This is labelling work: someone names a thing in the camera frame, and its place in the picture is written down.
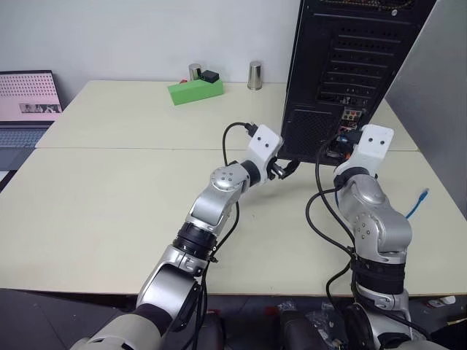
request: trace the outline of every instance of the black computer case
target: black computer case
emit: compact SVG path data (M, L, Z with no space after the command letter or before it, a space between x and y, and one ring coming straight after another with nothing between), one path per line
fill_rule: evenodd
M301 0L279 157L313 163L323 140L367 124L435 2ZM321 161L346 156L334 143Z

